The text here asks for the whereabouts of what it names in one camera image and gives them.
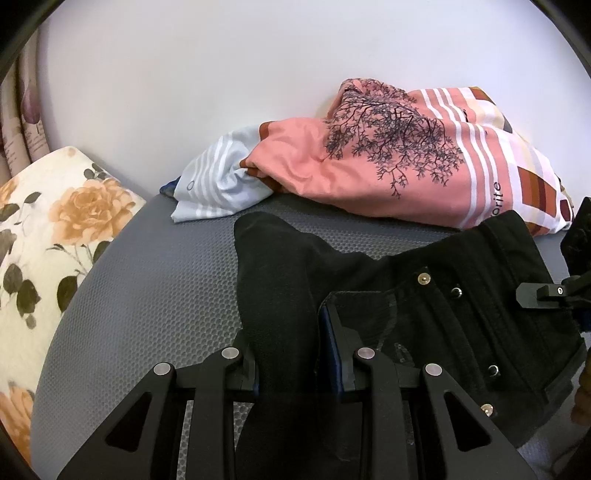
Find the blue padding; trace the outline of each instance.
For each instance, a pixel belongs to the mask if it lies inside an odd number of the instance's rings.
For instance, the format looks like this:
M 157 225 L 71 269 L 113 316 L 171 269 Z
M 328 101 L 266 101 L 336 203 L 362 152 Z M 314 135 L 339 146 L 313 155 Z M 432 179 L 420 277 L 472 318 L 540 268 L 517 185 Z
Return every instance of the blue padding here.
M 323 368 L 327 370 L 330 389 L 337 395 L 341 395 L 343 393 L 342 366 L 335 333 L 326 307 L 320 309 L 318 323 L 320 328 L 320 361 L 324 362 Z
M 579 323 L 581 332 L 591 332 L 591 310 L 575 310 L 574 319 Z
M 162 187 L 160 187 L 160 193 L 162 195 L 166 195 L 167 197 L 173 199 L 174 198 L 174 189 L 176 189 L 177 183 L 180 179 L 181 179 L 181 177 L 177 178 L 176 180 L 169 181 L 166 185 L 163 185 Z

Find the silver bolt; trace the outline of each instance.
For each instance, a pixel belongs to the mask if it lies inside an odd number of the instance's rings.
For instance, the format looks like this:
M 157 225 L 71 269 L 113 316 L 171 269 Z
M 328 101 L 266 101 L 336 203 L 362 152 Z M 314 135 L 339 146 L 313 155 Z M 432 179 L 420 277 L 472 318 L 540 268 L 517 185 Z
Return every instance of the silver bolt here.
M 375 352 L 370 347 L 363 346 L 357 350 L 357 355 L 359 355 L 361 358 L 364 358 L 365 360 L 371 360 L 373 357 L 375 357 Z
M 490 417 L 492 413 L 495 411 L 494 407 L 490 403 L 485 403 L 480 409 L 486 413 L 487 417 Z
M 443 373 L 443 368 L 437 364 L 427 364 L 425 366 L 425 372 L 427 372 L 432 377 L 438 377 Z
M 166 375 L 168 372 L 170 372 L 170 364 L 166 362 L 160 362 L 154 366 L 154 373 L 156 375 Z
M 431 275 L 429 275 L 428 273 L 421 273 L 418 276 L 417 280 L 421 285 L 428 285 L 431 281 Z
M 238 355 L 240 355 L 240 350 L 238 350 L 238 348 L 234 348 L 233 346 L 229 346 L 222 350 L 222 357 L 227 358 L 228 360 L 236 358 Z

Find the metal rivet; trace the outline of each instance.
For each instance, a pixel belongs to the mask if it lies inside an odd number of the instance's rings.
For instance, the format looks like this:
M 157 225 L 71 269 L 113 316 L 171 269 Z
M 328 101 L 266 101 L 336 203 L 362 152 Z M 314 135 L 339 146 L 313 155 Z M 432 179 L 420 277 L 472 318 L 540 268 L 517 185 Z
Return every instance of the metal rivet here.
M 160 362 L 154 366 L 154 373 L 156 375 L 166 375 L 168 372 L 170 372 L 170 364 L 166 362 Z
M 499 370 L 499 367 L 497 365 L 491 365 L 488 368 L 488 374 L 491 377 L 498 377 L 500 373 L 501 373 L 501 371 Z
M 359 350 L 357 350 L 357 355 L 366 360 L 371 360 L 373 357 L 375 357 L 375 352 L 370 347 L 363 346 Z
M 227 358 L 228 360 L 236 358 L 238 355 L 240 355 L 240 350 L 238 350 L 238 348 L 234 348 L 233 346 L 229 346 L 222 350 L 222 357 Z
M 429 275 L 428 273 L 421 273 L 418 276 L 417 280 L 421 285 L 428 285 L 429 282 L 431 281 L 431 275 Z
M 425 365 L 425 372 L 427 372 L 432 377 L 438 377 L 443 373 L 443 368 L 437 364 L 427 364 Z
M 492 413 L 495 411 L 495 409 L 493 408 L 493 406 L 490 403 L 485 403 L 482 407 L 480 407 L 480 409 L 486 413 L 487 417 L 490 417 L 492 415 Z

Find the striped fabric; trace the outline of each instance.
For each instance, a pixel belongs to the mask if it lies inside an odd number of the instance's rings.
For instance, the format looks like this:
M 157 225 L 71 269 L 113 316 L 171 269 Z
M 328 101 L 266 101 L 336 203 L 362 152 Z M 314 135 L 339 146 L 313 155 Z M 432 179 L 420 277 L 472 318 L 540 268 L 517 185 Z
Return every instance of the striped fabric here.
M 173 221 L 232 215 L 271 195 L 269 187 L 239 166 L 259 142 L 258 126 L 242 128 L 220 137 L 187 165 L 174 190 L 178 205 Z
M 568 228 L 573 217 L 549 160 L 477 87 L 405 92 L 349 79 L 326 118 L 242 135 L 237 150 L 226 155 L 236 141 L 226 135 L 185 169 L 175 221 L 229 215 L 272 191 L 460 229 L 511 209 L 534 235 Z

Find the gray mat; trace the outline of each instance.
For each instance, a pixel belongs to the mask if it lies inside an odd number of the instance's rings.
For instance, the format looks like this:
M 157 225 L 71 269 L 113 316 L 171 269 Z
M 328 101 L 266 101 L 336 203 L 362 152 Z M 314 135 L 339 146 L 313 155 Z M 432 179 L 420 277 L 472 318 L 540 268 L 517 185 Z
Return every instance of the gray mat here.
M 80 286 L 49 349 L 34 403 L 33 468 L 53 480 L 91 432 L 157 362 L 183 367 L 230 343 L 235 298 L 236 216 L 173 225 L 174 202 L 150 200 Z M 341 251 L 379 258 L 420 247 L 450 230 L 350 215 L 291 195 L 251 210 L 274 213 Z M 546 238 L 553 276 L 566 268 L 559 239 Z M 245 406 L 235 408 L 239 430 Z M 186 436 L 181 457 L 186 451 Z M 183 478 L 181 459 L 178 477 Z

